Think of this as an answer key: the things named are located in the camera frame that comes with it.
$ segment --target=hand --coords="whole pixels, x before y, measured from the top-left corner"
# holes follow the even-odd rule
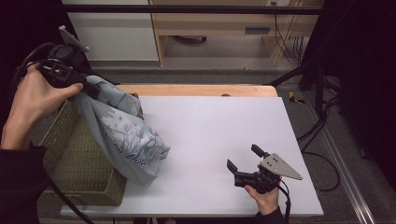
[[[246,185],[245,190],[256,201],[260,213],[265,216],[274,212],[278,207],[279,189],[260,194],[253,187]]]
[[[82,84],[68,88],[53,88],[37,71],[28,67],[15,93],[8,120],[3,127],[2,149],[28,149],[30,133],[37,123],[47,117],[69,97],[78,94]]]

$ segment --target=black pole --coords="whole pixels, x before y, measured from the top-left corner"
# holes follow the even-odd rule
[[[85,13],[192,13],[192,14],[272,14],[322,15],[341,12],[323,7],[236,7],[236,6],[175,6],[175,5],[63,5],[41,6],[44,10],[65,10]]]

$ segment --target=light blue bag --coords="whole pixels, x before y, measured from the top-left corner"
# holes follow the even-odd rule
[[[76,99],[96,143],[126,178],[136,184],[151,183],[170,147],[143,121],[139,99],[101,77],[89,76],[87,80],[100,90],[97,99],[85,92]]]

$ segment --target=green plastic basket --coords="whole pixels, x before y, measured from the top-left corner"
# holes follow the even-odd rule
[[[107,161],[75,103],[64,103],[40,145],[48,149],[44,158],[48,175],[73,204],[121,204],[126,178]],[[64,205],[64,202],[48,188],[38,204]]]

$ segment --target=black sleeve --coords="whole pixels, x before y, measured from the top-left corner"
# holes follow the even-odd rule
[[[38,223],[37,199],[49,184],[44,147],[0,149],[0,223]]]
[[[283,218],[280,208],[278,207],[274,212],[263,216],[260,212],[256,214],[257,220],[260,224],[286,224],[285,218]]]

